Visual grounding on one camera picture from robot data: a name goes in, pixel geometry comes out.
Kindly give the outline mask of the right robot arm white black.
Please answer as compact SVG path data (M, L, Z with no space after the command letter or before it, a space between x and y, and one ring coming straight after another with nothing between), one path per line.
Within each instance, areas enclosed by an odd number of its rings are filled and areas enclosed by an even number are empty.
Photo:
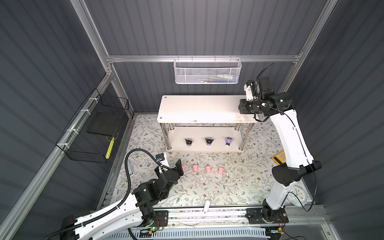
M261 210L263 220L273 223L283 215L285 200L296 183L321 169L322 164L314 160L305 143L289 93L276 94L273 89L263 87L260 79L247 81L244 90L246 98L240 100L240 113L253 115L255 119L262 114L265 120L271 120L285 152L285 163L272 169L275 182Z

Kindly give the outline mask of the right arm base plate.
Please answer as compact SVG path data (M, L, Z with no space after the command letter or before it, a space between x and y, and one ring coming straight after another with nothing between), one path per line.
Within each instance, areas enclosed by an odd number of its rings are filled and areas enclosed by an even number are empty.
M287 224L289 222L285 208L270 210L268 207L248 208L245 217L250 224Z

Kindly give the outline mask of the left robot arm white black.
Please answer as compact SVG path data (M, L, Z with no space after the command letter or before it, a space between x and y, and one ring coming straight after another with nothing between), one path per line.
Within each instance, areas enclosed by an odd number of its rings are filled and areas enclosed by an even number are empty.
M184 175L182 161L174 168L161 174L155 180L140 184L125 200L79 217L77 227L59 234L61 240L102 240L122 230L145 227L156 218L154 206L168 198L172 187Z

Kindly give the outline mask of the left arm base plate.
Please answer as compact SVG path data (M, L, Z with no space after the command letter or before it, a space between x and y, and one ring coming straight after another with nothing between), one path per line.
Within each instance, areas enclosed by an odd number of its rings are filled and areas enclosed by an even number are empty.
M160 211L155 210L156 217L150 221L150 224L147 228L152 230L162 230L164 227L168 226L169 211Z

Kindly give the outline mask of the light purple toy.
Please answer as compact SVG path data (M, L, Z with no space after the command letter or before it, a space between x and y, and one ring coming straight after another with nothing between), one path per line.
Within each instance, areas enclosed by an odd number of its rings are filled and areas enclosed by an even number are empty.
M225 140L226 140L226 146L229 147L229 146L231 145L231 143L233 142L234 139L231 138L231 137L226 137Z

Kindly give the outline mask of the dark purple toy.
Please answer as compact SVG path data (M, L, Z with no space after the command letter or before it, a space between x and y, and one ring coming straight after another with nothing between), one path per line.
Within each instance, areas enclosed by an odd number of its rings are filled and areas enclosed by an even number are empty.
M207 146L211 146L213 141L214 141L214 139L213 138L205 138L205 141L206 141L206 145Z
M185 141L186 141L187 147L191 147L192 146L192 144L193 144L193 140L192 139L187 138L187 139L185 139Z

